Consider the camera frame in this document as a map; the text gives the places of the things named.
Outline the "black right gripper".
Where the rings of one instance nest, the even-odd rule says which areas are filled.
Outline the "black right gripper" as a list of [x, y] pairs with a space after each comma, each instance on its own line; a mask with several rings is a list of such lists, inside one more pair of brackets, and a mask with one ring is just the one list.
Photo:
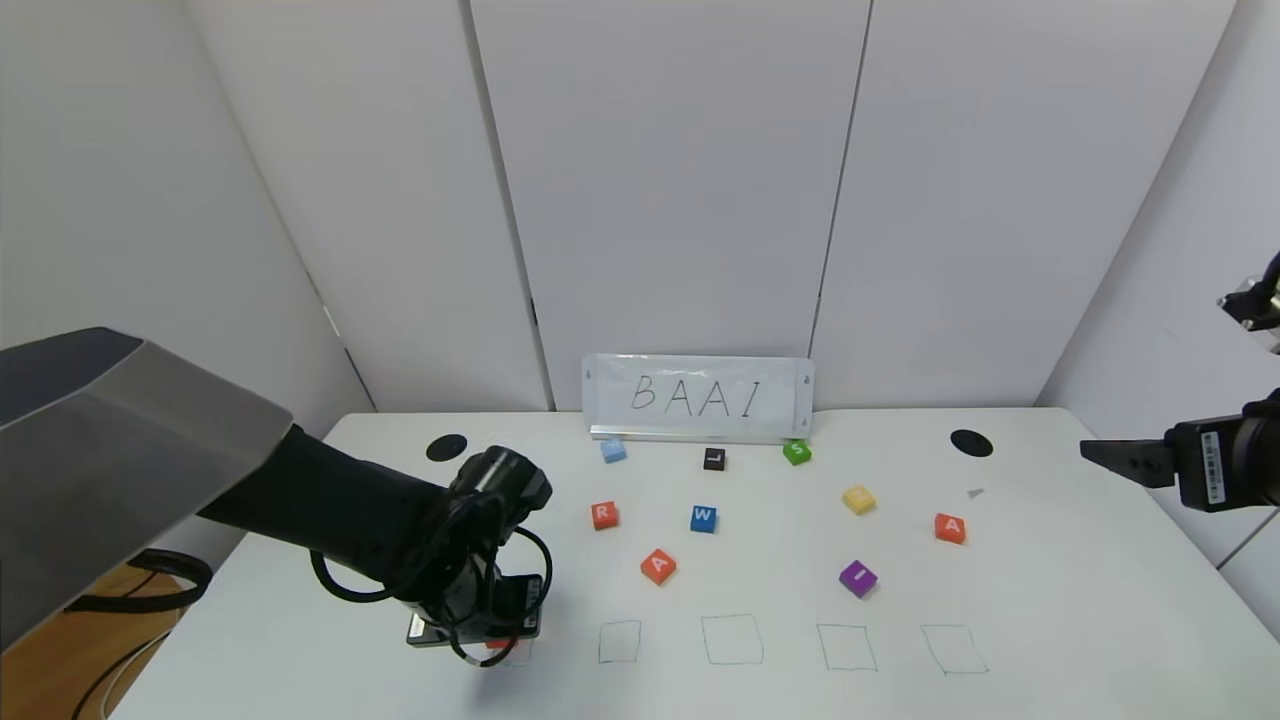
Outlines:
[[1178, 423], [1162, 439], [1085, 439], [1080, 456], [1147, 489], [1172, 487], [1183, 506], [1225, 512], [1279, 505], [1279, 423], [1216, 416]]

